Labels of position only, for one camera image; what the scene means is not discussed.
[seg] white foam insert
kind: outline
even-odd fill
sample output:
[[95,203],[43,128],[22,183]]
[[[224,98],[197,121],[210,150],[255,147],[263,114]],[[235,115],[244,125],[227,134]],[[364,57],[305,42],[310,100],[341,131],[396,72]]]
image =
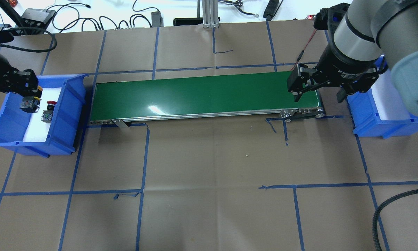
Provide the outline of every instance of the white foam insert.
[[48,137],[51,124],[47,124],[41,120],[44,110],[47,110],[49,100],[57,102],[59,100],[62,88],[43,88],[41,93],[40,109],[36,113],[32,113],[29,125],[24,133],[23,142],[45,142]]
[[400,93],[392,84],[389,70],[379,76],[371,90],[381,120],[406,120],[411,118]]

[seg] gray robot arm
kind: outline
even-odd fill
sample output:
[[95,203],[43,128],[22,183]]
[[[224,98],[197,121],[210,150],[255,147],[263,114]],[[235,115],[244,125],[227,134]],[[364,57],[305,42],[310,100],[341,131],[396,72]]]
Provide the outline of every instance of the gray robot arm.
[[418,0],[354,0],[319,14],[314,27],[328,30],[330,41],[315,69],[299,64],[288,78],[295,100],[325,86],[342,87],[339,102],[368,91],[384,54],[403,103],[418,116]]

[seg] tape line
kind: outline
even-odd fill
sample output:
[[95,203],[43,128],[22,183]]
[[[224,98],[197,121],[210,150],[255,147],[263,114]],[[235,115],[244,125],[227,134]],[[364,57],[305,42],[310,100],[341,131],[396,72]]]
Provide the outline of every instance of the tape line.
[[274,62],[274,72],[276,73],[277,66],[276,66],[276,61],[275,61],[274,43],[272,43],[271,28],[269,27],[268,21],[266,21],[266,28],[268,29],[269,43],[271,44],[272,61]]

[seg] power adapter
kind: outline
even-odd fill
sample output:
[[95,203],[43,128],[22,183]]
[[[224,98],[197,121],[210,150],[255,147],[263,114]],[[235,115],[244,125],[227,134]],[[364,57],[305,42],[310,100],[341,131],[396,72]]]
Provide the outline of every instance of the power adapter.
[[263,12],[263,17],[266,18],[266,21],[271,21],[277,11],[279,6],[279,0],[269,0],[268,6],[266,6],[265,12]]
[[164,27],[164,20],[160,11],[152,12],[152,27]]

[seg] electrical component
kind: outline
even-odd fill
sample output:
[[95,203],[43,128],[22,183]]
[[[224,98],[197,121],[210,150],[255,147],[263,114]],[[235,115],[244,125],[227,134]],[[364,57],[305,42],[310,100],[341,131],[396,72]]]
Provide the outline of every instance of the electrical component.
[[54,116],[54,106],[57,105],[57,102],[49,100],[46,103],[48,103],[48,107],[46,108],[47,110],[43,111],[41,120],[46,124],[51,124],[52,117]]

